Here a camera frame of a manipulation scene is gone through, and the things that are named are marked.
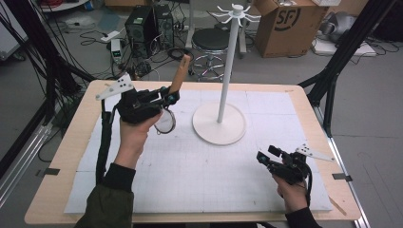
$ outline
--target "chair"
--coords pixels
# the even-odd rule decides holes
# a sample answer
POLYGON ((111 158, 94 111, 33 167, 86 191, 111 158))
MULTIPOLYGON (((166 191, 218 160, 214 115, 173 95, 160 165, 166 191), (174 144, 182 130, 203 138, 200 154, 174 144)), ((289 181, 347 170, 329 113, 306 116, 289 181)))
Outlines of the chair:
POLYGON ((228 40, 229 33, 222 29, 203 28, 195 31, 192 36, 192 47, 204 53, 204 55, 193 61, 189 74, 197 74, 198 82, 202 79, 220 79, 222 82, 225 62, 216 55, 226 53, 228 40), (221 68, 222 73, 216 71, 219 68, 221 68))

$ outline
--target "wooden table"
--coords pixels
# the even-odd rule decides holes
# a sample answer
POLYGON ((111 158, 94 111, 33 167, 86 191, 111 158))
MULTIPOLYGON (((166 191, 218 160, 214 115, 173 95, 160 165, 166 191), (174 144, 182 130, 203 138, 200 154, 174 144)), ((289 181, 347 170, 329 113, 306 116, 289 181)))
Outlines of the wooden table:
MULTIPOLYGON (((28 224, 75 223, 82 215, 65 214, 65 206, 72 188, 75 172, 86 150, 91 132, 101 113, 100 102, 95 95, 103 91, 111 81, 92 82, 57 150, 49 168, 60 169, 57 176, 46 175, 27 213, 28 224)), ((134 82, 136 87, 156 89, 169 86, 168 82, 134 82)), ((183 83, 182 89, 221 90, 222 84, 183 83)), ((288 93, 299 117, 308 144, 317 151, 333 157, 327 138, 306 98, 297 85, 249 85, 232 84, 230 90, 266 91, 288 93)), ((334 180, 332 174, 342 173, 336 162, 317 160, 317 167, 328 191, 334 210, 317 212, 317 220, 357 220, 358 206, 345 180, 334 180)), ((210 221, 270 221, 285 220, 281 213, 194 213, 194 214, 133 214, 136 222, 210 222, 210 221)))

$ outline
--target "sleeve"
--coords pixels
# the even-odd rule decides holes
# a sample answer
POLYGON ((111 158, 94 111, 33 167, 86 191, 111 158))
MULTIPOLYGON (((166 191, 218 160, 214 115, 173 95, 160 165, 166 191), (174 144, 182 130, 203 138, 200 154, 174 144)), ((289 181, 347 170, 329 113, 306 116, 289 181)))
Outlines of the sleeve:
POLYGON ((75 228, 131 228, 134 195, 131 183, 136 171, 112 163, 102 184, 86 200, 86 212, 75 228))
POLYGON ((308 207, 286 214, 290 228, 321 228, 308 207))

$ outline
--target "round base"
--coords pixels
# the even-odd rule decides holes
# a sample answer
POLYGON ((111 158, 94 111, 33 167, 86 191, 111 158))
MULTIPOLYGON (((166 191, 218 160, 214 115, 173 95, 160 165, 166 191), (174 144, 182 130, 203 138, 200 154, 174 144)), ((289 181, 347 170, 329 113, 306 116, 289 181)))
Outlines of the round base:
POLYGON ((233 105, 226 104, 222 122, 218 123, 220 103, 201 105, 193 115, 193 127, 204 140, 218 145, 227 145, 240 140, 245 134, 246 121, 233 105))

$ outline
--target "hand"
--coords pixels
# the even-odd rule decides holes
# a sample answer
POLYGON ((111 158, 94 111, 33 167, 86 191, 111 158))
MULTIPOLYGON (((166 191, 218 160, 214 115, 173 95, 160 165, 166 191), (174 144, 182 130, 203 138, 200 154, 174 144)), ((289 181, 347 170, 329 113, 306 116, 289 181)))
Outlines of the hand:
POLYGON ((142 123, 132 124, 120 120, 121 145, 115 163, 120 166, 135 169, 137 160, 143 153, 148 131, 162 116, 162 112, 142 123))
POLYGON ((278 194, 284 198, 286 214, 308 207, 305 182, 290 185, 287 181, 276 175, 272 175, 272 177, 278 184, 278 194))

